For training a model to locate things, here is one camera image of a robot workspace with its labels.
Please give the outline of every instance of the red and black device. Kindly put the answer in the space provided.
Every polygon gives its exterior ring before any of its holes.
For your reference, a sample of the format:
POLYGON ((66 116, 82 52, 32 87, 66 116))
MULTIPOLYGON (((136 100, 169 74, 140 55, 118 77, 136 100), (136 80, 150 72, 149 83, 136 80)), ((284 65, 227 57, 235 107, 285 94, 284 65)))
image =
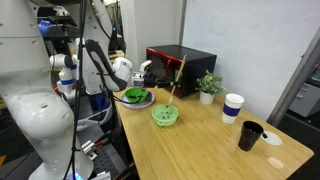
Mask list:
POLYGON ((147 60, 152 61, 151 73, 158 78, 175 79, 183 56, 187 54, 186 64, 174 91, 175 96, 184 97, 196 92, 197 78, 205 75, 206 70, 214 71, 217 55, 183 47, 180 45, 165 45, 148 47, 147 60))

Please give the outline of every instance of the black mug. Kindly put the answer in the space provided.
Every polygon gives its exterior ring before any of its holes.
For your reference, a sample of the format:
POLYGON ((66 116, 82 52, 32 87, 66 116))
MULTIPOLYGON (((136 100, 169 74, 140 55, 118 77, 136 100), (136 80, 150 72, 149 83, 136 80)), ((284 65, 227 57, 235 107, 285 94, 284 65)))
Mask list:
POLYGON ((245 121, 241 129, 241 137, 238 144, 240 149, 250 151, 263 131, 263 128, 258 123, 245 121))

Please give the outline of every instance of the white cup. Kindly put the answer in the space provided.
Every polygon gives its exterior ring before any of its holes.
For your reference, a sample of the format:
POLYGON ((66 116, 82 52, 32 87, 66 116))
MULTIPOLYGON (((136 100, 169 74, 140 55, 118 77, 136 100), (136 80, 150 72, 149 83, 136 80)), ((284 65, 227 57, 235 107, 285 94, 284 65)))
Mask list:
POLYGON ((233 124, 244 102, 244 98, 238 94, 227 94, 224 102, 222 121, 233 124))

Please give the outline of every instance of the green leaves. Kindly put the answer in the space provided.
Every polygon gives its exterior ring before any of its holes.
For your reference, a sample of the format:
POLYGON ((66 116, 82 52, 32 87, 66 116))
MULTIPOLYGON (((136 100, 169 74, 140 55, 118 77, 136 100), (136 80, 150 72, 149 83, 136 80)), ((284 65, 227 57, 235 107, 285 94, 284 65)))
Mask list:
POLYGON ((226 88, 221 85, 222 80, 222 76, 217 76, 206 70, 206 75, 201 79, 197 79, 199 87, 196 89, 212 95, 222 93, 226 90, 226 88))

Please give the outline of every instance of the potted plant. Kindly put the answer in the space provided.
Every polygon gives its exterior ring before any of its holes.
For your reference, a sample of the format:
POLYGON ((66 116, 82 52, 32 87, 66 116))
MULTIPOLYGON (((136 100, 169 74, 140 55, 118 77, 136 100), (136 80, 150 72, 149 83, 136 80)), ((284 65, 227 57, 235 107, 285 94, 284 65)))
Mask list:
POLYGON ((226 88, 221 85, 222 79, 222 76, 217 76, 208 70, 206 70, 204 77, 197 79, 197 90, 200 90, 200 102, 203 104, 212 104, 214 95, 226 90, 226 88))

